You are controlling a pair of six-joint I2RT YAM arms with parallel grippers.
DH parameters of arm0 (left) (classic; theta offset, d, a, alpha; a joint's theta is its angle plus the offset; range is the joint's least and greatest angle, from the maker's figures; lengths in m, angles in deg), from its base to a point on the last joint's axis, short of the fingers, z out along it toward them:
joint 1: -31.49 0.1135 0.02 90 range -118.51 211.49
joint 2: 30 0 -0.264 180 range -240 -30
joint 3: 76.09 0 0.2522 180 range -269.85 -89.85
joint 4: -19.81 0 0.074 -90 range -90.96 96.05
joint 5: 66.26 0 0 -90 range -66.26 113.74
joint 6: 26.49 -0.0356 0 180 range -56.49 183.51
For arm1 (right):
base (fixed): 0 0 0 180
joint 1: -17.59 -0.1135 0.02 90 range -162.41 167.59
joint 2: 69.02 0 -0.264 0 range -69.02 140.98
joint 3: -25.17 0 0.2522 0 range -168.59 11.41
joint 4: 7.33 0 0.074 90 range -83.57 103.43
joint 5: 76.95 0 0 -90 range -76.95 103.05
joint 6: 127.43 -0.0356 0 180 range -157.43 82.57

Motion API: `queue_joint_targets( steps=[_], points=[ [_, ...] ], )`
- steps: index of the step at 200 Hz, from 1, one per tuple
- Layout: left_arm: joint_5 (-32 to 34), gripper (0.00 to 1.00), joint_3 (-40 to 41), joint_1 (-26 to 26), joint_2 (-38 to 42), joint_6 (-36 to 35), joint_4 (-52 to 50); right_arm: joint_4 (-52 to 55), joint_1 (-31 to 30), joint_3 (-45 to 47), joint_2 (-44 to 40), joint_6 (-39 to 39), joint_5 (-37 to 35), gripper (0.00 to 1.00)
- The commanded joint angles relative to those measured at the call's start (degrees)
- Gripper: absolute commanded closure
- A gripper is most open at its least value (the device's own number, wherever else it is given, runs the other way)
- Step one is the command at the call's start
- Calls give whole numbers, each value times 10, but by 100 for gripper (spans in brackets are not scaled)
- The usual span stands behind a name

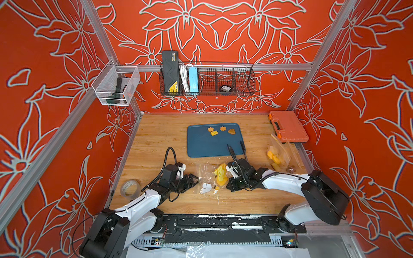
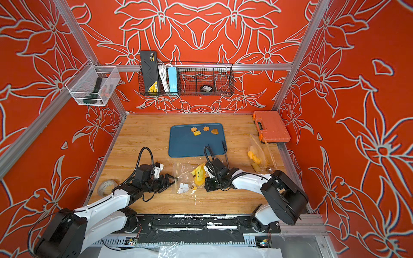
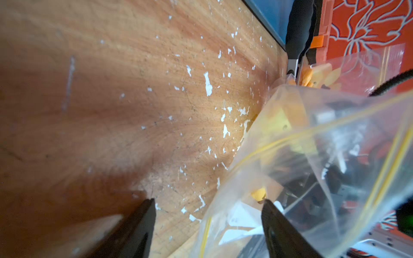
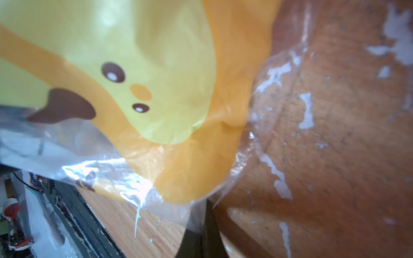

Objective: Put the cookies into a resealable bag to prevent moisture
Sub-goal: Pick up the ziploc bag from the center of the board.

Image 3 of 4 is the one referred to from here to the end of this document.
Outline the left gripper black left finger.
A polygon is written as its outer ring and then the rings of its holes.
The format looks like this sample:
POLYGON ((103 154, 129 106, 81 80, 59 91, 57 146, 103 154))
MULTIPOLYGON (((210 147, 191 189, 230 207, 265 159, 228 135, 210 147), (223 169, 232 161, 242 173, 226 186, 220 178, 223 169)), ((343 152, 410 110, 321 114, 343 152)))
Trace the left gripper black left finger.
POLYGON ((85 258, 148 258, 156 222, 156 201, 146 199, 85 258))

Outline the clear bag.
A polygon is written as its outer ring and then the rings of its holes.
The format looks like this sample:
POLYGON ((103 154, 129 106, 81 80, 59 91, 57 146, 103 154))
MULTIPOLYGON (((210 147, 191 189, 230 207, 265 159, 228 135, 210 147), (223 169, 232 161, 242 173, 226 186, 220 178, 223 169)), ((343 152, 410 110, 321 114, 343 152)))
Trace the clear bag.
POLYGON ((367 96, 400 73, 404 50, 398 44, 307 64, 297 84, 367 96))

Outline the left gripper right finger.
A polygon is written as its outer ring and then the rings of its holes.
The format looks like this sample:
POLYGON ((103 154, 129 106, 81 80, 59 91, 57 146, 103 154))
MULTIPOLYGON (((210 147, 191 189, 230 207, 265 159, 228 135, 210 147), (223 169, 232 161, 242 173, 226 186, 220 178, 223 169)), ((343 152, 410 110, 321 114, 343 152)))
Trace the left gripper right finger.
POLYGON ((261 221, 271 258, 321 257, 270 200, 264 201, 261 221))

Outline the dark blue tray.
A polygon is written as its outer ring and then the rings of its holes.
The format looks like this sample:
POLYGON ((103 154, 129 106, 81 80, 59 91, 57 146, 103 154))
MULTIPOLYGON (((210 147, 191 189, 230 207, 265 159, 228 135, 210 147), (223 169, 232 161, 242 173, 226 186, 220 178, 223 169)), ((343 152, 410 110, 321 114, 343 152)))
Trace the dark blue tray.
POLYGON ((245 0, 244 3, 275 41, 285 49, 289 15, 294 0, 245 0))

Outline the bag with yellow duck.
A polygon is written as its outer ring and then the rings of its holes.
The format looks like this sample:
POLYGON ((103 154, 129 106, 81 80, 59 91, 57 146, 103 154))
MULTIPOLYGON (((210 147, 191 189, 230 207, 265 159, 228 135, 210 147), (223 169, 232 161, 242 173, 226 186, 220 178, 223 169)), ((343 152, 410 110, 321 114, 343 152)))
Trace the bag with yellow duck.
POLYGON ((190 257, 268 257, 281 219, 339 257, 413 195, 413 94, 279 86, 228 174, 190 257))

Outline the black metal tongs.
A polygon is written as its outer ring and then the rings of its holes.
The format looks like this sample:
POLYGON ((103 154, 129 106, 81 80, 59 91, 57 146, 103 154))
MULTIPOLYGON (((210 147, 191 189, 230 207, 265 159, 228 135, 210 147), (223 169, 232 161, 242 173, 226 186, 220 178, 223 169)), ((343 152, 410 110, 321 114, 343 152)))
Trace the black metal tongs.
POLYGON ((313 40, 317 20, 317 7, 314 1, 296 0, 293 3, 286 35, 288 55, 287 73, 297 77, 299 64, 313 40))

